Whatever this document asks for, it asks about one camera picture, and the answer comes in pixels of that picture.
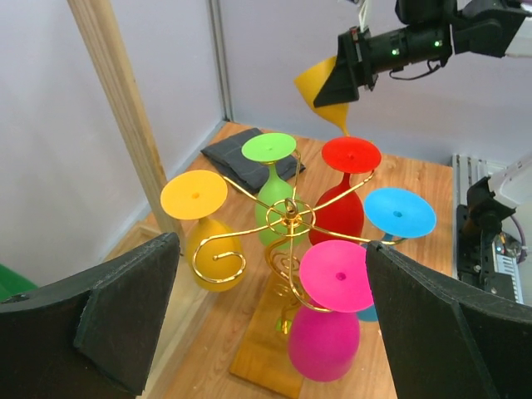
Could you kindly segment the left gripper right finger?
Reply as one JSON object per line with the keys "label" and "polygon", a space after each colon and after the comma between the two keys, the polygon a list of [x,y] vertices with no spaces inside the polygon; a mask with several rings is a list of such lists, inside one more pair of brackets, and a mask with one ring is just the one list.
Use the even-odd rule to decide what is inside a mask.
{"label": "left gripper right finger", "polygon": [[399,398],[529,398],[531,308],[372,241],[367,274]]}

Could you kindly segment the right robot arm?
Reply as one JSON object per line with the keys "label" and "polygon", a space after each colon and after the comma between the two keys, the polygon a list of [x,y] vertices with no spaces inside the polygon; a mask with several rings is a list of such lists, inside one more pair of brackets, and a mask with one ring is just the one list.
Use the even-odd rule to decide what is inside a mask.
{"label": "right robot arm", "polygon": [[433,73],[453,55],[530,57],[529,1],[397,1],[402,27],[376,36],[359,24],[337,38],[332,70],[313,98],[316,107],[358,101],[360,87],[373,90],[380,73],[391,78],[425,62]]}

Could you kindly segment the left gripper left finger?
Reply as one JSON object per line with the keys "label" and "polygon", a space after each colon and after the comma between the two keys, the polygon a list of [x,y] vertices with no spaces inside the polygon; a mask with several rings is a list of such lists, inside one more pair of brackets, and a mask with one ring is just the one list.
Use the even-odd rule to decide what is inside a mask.
{"label": "left gripper left finger", "polygon": [[180,259],[164,233],[1,303],[3,398],[135,398],[150,374]]}

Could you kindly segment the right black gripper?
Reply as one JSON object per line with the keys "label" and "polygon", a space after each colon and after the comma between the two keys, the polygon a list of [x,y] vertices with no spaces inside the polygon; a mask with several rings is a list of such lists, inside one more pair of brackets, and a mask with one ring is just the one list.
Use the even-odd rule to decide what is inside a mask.
{"label": "right black gripper", "polygon": [[359,27],[350,28],[338,36],[337,56],[329,62],[331,71],[313,104],[332,106],[358,101],[360,86],[372,89],[376,75],[401,70],[408,56],[406,29],[373,37],[368,29],[363,32]]}

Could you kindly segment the pink wine glass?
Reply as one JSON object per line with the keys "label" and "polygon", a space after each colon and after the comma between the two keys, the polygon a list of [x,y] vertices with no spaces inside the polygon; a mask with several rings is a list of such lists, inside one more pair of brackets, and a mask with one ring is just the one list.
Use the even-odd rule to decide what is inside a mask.
{"label": "pink wine glass", "polygon": [[357,313],[374,304],[366,249],[331,239],[312,246],[299,268],[303,289],[316,308],[302,306],[288,334],[288,357],[303,376],[331,382],[351,368],[360,342]]}

